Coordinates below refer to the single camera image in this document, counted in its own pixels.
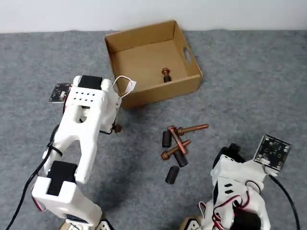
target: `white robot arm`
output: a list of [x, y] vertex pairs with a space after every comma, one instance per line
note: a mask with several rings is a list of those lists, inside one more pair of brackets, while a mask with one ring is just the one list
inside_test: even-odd
[[[77, 186], [89, 180], [99, 132], [111, 133], [121, 97], [110, 80], [93, 76], [76, 76], [66, 100], [65, 112], [54, 136], [51, 153], [44, 164], [47, 177], [39, 176], [32, 190], [35, 200], [76, 229], [91, 230], [102, 220], [101, 208], [86, 198]], [[72, 164], [61, 155], [74, 141], [80, 141], [81, 158]]]
[[[260, 196], [263, 180], [266, 175], [277, 176], [290, 148], [290, 144], [265, 135], [254, 159], [245, 161], [238, 154], [238, 145], [223, 147], [211, 170], [213, 199], [206, 204], [199, 202], [202, 218], [189, 219], [185, 230], [270, 230], [265, 202]], [[299, 229], [297, 215], [295, 219]]]

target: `bolt head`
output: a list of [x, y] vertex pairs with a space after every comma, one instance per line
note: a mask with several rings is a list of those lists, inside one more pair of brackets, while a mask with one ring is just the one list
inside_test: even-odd
[[161, 158], [162, 158], [163, 160], [168, 160], [168, 159], [169, 159], [169, 156], [167, 155], [166, 152], [162, 152], [162, 153], [161, 153]]
[[169, 73], [170, 71], [169, 71], [168, 68], [163, 68], [163, 69], [162, 69], [162, 73], [164, 74], [164, 72]]

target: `copper screw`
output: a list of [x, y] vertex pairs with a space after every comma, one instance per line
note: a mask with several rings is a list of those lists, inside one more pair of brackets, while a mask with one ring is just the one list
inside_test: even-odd
[[173, 138], [175, 139], [180, 151], [183, 153], [183, 154], [187, 154], [187, 151], [186, 149], [183, 147], [182, 143], [181, 143], [181, 140], [180, 138], [177, 136], [176, 132], [175, 132], [175, 129], [176, 127], [175, 126], [169, 126], [167, 128], [173, 135]]
[[192, 127], [188, 127], [188, 128], [179, 127], [178, 129], [176, 129], [176, 133], [179, 136], [182, 136], [185, 133], [196, 131], [196, 130], [201, 130], [201, 129], [208, 128], [208, 127], [209, 127], [208, 124], [203, 124], [203, 125], [199, 125], [199, 126], [192, 126]]
[[[189, 143], [191, 143], [191, 141], [190, 141], [190, 140], [186, 140], [186, 141], [184, 141], [184, 142], [182, 143], [182, 145], [183, 145], [183, 146], [187, 146]], [[163, 151], [163, 152], [161, 153], [161, 158], [162, 158], [163, 160], [168, 160], [168, 159], [171, 157], [171, 155], [172, 155], [174, 152], [176, 152], [178, 149], [179, 149], [179, 147], [176, 146], [176, 147], [172, 148], [170, 151], [167, 151], [167, 152]]]

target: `white wire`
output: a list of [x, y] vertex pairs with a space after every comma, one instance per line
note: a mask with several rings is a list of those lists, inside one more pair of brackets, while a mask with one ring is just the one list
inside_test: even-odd
[[126, 93], [125, 95], [123, 95], [123, 96], [120, 97], [121, 99], [123, 99], [125, 96], [127, 96], [129, 93], [132, 92], [132, 90], [133, 90], [133, 84], [132, 84], [132, 80], [131, 80], [130, 78], [128, 78], [128, 77], [126, 77], [126, 76], [123, 76], [123, 75], [120, 75], [120, 76], [118, 76], [118, 77], [115, 79], [115, 81], [113, 82], [113, 84], [112, 84], [113, 87], [114, 87], [115, 83], [117, 82], [117, 80], [120, 79], [120, 78], [125, 78], [125, 79], [127, 79], [127, 80], [130, 82], [130, 84], [131, 84], [131, 89], [130, 89], [130, 91], [129, 91], [128, 93]]
[[198, 203], [198, 208], [200, 209], [200, 211], [201, 211], [201, 214], [202, 214], [202, 218], [203, 219], [205, 219], [205, 214], [204, 214], [204, 210], [203, 210], [203, 208], [201, 208], [201, 204], [205, 207], [205, 209], [206, 209], [206, 204], [203, 202], [203, 201], [200, 201], [199, 203]]

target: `black cylinder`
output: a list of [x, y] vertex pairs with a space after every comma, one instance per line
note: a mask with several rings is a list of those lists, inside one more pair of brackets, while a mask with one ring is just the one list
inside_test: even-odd
[[167, 174], [167, 177], [165, 179], [165, 182], [168, 183], [168, 184], [174, 184], [175, 180], [177, 178], [178, 172], [179, 172], [178, 166], [170, 167], [168, 174]]
[[166, 83], [166, 82], [172, 81], [172, 79], [171, 79], [170, 76], [164, 76], [163, 81], [164, 81], [164, 83]]
[[182, 152], [180, 152], [179, 150], [177, 150], [176, 152], [174, 152], [174, 156], [177, 160], [178, 165], [182, 168], [184, 166], [186, 166], [188, 164], [188, 160], [187, 158], [183, 155]]
[[169, 148], [171, 147], [172, 144], [172, 134], [171, 132], [168, 131], [164, 131], [163, 132], [163, 136], [162, 136], [162, 147], [163, 148]]

